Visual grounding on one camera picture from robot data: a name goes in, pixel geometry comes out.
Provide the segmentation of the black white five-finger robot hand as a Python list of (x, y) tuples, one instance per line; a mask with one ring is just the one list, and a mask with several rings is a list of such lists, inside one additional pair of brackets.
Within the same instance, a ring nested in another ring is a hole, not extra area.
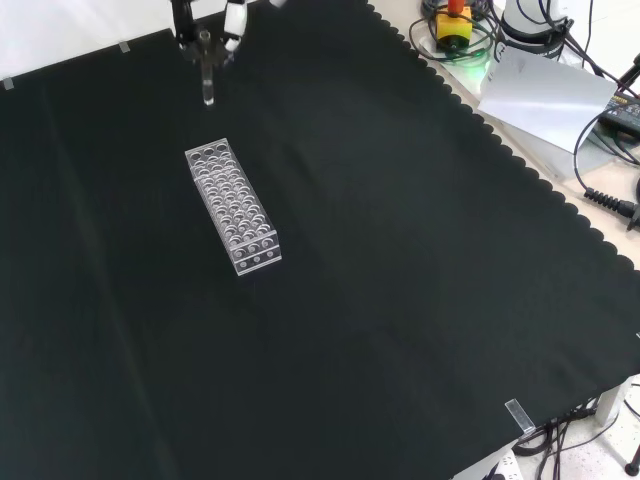
[(184, 58), (220, 67), (231, 61), (244, 37), (248, 23), (246, 1), (227, 1), (222, 32), (212, 34), (194, 17), (192, 1), (171, 1), (175, 39)]

